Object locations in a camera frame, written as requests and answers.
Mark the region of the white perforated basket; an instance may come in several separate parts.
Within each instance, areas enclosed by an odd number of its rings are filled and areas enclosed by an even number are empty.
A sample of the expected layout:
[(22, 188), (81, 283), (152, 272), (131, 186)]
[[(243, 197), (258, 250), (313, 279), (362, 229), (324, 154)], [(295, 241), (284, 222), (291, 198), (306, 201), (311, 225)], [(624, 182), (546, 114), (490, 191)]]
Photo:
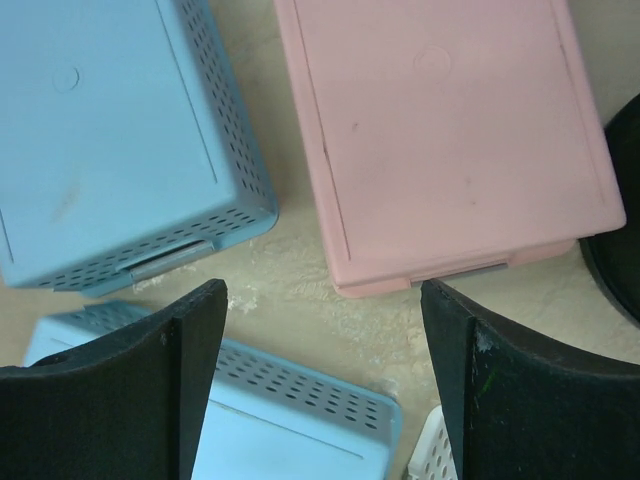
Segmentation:
[(453, 452), (442, 406), (427, 416), (407, 465), (408, 480), (457, 480)]

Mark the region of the pink perforated basket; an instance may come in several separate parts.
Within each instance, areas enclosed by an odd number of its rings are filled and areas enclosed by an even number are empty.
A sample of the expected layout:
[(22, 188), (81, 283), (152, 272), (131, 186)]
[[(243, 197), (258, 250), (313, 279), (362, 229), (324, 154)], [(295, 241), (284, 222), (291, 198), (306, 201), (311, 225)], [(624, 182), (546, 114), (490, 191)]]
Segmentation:
[(278, 1), (334, 287), (561, 255), (626, 222), (564, 1)]

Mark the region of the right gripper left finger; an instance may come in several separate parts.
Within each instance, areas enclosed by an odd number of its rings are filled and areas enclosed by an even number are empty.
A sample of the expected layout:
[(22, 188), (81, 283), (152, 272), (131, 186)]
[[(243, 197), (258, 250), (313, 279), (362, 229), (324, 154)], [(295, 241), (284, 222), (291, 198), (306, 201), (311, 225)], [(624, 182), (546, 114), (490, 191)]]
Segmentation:
[(2, 477), (190, 478), (227, 307), (212, 279), (93, 341), (3, 367)]

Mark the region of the shallow blue perforated basket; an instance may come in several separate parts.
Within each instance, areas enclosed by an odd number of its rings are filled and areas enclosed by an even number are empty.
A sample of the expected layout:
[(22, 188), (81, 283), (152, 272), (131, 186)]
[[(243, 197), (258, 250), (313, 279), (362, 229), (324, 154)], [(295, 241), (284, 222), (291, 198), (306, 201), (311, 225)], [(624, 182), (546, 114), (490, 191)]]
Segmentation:
[[(49, 315), (23, 367), (151, 315), (124, 302)], [(390, 398), (222, 337), (196, 479), (383, 479), (401, 430)]]

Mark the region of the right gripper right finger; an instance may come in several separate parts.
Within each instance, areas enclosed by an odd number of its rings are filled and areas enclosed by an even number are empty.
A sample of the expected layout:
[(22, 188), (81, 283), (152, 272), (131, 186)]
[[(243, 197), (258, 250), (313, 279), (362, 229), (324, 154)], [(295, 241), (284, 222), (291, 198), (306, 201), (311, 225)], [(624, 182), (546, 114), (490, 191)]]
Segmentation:
[(421, 311), (461, 479), (636, 479), (639, 367), (578, 349), (437, 281)]

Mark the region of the tall blue perforated basket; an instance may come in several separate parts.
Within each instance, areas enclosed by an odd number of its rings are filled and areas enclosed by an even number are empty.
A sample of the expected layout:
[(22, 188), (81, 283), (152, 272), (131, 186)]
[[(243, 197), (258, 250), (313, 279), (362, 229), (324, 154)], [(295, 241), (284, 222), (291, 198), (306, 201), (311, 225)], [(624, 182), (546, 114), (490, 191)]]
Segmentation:
[(99, 297), (269, 231), (205, 1), (1, 5), (1, 274)]

